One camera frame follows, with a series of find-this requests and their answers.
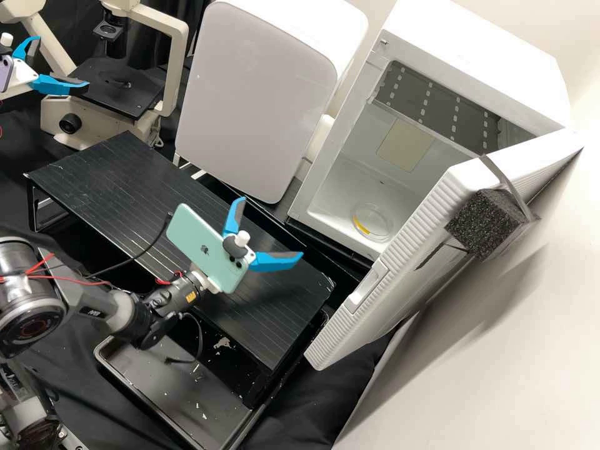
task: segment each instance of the mint green smartphone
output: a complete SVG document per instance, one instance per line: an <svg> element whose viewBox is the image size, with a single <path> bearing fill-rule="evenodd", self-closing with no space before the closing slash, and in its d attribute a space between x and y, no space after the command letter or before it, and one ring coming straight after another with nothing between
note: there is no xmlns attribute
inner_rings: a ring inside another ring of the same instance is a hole
<svg viewBox="0 0 600 450"><path fill-rule="evenodd" d="M254 259L254 253L249 251L246 257L231 261L223 248L223 237L183 203L173 214L167 238L227 294L236 290Z"/></svg>

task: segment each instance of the black foam block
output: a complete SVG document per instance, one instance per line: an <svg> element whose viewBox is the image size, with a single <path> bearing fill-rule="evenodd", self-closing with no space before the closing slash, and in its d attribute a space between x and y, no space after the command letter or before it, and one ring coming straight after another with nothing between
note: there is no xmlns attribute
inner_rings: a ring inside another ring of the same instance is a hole
<svg viewBox="0 0 600 450"><path fill-rule="evenodd" d="M502 189L482 189L446 225L468 251L487 259L518 237L528 220L513 195Z"/></svg>

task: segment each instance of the white mini fridge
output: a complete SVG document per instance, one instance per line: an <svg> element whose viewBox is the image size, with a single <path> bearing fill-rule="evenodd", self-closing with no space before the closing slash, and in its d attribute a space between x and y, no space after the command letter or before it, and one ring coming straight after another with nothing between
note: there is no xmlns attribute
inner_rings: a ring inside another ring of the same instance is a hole
<svg viewBox="0 0 600 450"><path fill-rule="evenodd" d="M583 147L569 111L552 56L447 0L398 1L289 210L373 261L310 363L387 333L464 265L440 246L471 195L501 185L481 155L535 196Z"/></svg>

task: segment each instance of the black cable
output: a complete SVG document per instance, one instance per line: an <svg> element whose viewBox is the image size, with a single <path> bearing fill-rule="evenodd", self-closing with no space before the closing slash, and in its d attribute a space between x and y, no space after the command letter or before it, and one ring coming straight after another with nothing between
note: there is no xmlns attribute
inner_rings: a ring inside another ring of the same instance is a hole
<svg viewBox="0 0 600 450"><path fill-rule="evenodd" d="M200 356L202 355L202 350L204 347L204 340L202 339L202 327L200 326L200 322L198 321L198 319L196 319L196 317L193 314L185 312L182 315L182 318L186 317L192 319L194 322L196 322L196 325L198 326L198 350L196 351L196 357L194 359L176 359L167 357L164 360L165 364L191 364L195 363L196 361L200 361Z"/></svg>
<svg viewBox="0 0 600 450"><path fill-rule="evenodd" d="M162 224L162 228L159 231L159 233L156 235L156 237L152 240L152 242L150 242L150 245L148 247L146 247L145 249L143 249L140 253L138 253L135 256L130 257L129 259L120 262L118 264L115 264L113 266L107 267L106 269L102 269L101 271L92 273L91 275L86 276L86 279L90 279L90 278L94 278L97 277L100 274L103 274L105 272L111 271L113 269L117 269L120 268L121 266L124 266L125 264L129 264L131 261L135 261L137 258L140 258L141 256L143 256L145 253L147 253L152 247L154 247L154 245L158 242L158 240L161 238L161 236L163 235L164 231L167 229L167 227L169 226L169 223L171 222L171 219L173 218L173 214L171 214L170 212L167 213L167 216L164 218L164 223Z"/></svg>

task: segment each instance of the table surface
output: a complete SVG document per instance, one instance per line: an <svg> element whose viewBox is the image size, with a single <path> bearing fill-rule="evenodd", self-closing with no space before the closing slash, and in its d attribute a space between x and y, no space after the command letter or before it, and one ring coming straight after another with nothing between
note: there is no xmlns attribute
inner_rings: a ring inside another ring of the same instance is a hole
<svg viewBox="0 0 600 450"><path fill-rule="evenodd" d="M133 256L158 234L168 212L186 203L213 228L229 205L125 132L30 172L28 178L70 213ZM288 251L247 218L242 225L256 251ZM167 238L137 260L170 279L189 259ZM233 294L207 294L198 311L268 369L275 370L333 290L333 282L306 261L290 271L248 272Z"/></svg>

